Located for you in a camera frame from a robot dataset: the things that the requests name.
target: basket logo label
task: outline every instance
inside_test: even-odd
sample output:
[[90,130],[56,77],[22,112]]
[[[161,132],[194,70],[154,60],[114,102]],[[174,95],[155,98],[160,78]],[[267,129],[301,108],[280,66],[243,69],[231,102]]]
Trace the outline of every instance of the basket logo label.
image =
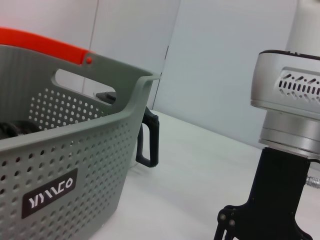
[[22,219],[53,203],[76,187],[78,169],[34,189],[22,198]]

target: white table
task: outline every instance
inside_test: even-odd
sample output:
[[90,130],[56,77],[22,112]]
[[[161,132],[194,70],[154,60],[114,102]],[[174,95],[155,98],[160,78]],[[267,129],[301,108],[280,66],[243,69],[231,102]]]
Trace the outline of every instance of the white table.
[[[260,149],[155,114],[159,165],[137,165],[128,172],[118,209],[90,240],[212,240],[218,212],[247,201]],[[320,177],[313,169],[309,174]],[[320,239],[320,190],[304,187],[296,221]]]

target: gray plastic basket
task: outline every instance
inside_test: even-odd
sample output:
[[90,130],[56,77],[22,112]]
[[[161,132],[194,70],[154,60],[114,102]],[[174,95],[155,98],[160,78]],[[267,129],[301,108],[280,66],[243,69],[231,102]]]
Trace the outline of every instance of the gray plastic basket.
[[[59,69],[113,87],[116,102],[58,85]],[[0,140],[1,240],[87,240],[106,222],[156,79],[92,52],[75,64],[0,45],[0,122],[29,120],[43,129]]]

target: metal cylinder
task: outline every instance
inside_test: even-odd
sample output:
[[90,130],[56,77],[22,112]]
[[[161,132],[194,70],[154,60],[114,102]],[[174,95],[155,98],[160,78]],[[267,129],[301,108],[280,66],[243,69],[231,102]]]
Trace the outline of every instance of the metal cylinder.
[[268,111],[260,143],[301,156],[320,159],[320,122],[287,113]]
[[[320,0],[299,0],[286,51],[320,56]],[[269,110],[260,143],[320,159],[320,122]]]

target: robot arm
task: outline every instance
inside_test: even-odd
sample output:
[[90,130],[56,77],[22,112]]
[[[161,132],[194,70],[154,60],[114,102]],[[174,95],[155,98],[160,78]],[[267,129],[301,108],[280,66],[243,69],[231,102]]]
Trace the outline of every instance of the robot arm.
[[218,215],[214,240],[312,240],[295,221],[311,162],[320,162],[320,0],[300,0],[286,51],[259,54],[251,105],[267,110],[247,203]]

